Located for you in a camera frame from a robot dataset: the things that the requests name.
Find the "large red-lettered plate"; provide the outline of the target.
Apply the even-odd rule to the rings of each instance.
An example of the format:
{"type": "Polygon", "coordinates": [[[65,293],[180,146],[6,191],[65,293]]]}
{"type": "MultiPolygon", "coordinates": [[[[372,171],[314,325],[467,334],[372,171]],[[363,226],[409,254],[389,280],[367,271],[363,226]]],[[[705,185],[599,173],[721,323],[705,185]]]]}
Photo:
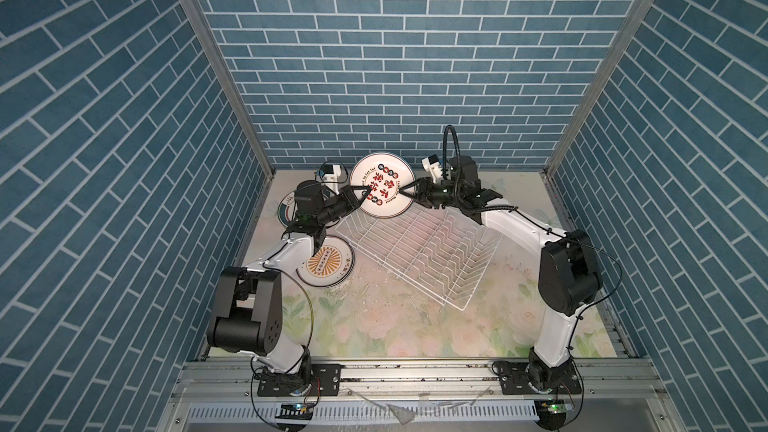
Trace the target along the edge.
{"type": "Polygon", "coordinates": [[[411,167],[391,153],[373,153],[362,158],[352,169],[349,183],[371,189],[361,209],[378,219],[389,219],[404,213],[413,200],[400,192],[400,187],[415,180],[411,167]]]}

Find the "white wire dish rack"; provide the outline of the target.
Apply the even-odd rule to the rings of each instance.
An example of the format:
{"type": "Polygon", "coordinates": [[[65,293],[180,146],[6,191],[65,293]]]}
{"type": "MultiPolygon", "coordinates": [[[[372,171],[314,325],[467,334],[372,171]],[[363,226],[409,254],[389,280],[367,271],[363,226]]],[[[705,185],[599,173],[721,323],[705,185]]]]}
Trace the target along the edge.
{"type": "Polygon", "coordinates": [[[356,251],[442,306],[468,306],[501,240],[454,209],[412,206],[378,219],[357,211],[335,227],[356,251]]]}

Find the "large steam-logo green-red plate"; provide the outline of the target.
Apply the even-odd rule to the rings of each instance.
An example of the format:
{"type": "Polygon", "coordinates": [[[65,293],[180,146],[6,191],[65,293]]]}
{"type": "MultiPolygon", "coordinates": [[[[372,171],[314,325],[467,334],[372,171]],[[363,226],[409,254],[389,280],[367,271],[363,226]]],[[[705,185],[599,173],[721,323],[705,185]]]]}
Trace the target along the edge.
{"type": "Polygon", "coordinates": [[[289,192],[279,202],[276,210],[276,217],[283,227],[288,227],[294,220],[295,206],[294,192],[289,192]]]}

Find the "small orange sunburst plate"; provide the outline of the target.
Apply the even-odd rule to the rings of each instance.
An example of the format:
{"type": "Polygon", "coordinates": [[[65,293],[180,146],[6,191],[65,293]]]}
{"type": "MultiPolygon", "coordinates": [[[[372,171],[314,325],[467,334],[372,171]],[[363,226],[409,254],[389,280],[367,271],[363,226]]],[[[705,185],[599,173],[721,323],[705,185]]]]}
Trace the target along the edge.
{"type": "Polygon", "coordinates": [[[297,276],[310,287],[333,287],[350,276],[354,265],[351,245],[341,237],[327,236],[319,251],[297,269],[297,276]]]}

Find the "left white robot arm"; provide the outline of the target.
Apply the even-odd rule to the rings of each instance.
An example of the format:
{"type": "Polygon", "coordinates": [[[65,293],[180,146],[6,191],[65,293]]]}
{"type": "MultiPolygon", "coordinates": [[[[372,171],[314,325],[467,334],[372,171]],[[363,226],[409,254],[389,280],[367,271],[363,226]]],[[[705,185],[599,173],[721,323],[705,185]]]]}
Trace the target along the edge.
{"type": "Polygon", "coordinates": [[[228,267],[218,279],[206,330],[209,346],[248,353],[273,373],[296,375],[309,366],[308,347],[283,332],[282,279],[314,257],[326,227],[359,209],[369,186],[345,185],[326,198],[313,180],[294,191],[294,219],[266,255],[244,267],[228,267]]]}

